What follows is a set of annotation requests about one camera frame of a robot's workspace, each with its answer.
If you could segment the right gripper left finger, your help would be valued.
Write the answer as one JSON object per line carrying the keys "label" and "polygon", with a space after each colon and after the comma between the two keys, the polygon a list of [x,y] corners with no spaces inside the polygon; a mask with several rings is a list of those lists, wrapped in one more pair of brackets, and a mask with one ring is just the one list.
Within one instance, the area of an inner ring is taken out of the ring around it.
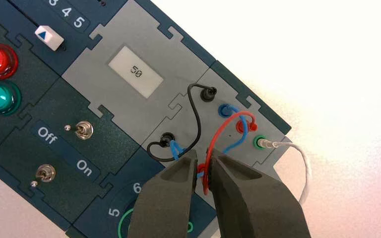
{"label": "right gripper left finger", "polygon": [[196,171],[192,149],[147,181],[134,205],[128,237],[187,237]]}

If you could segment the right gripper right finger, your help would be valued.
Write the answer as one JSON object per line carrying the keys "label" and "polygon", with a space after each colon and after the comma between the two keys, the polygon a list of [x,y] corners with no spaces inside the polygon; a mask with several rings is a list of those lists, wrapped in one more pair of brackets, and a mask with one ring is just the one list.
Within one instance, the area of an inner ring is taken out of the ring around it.
{"label": "right gripper right finger", "polygon": [[304,212],[288,187],[214,149],[209,190],[223,238],[309,238]]}

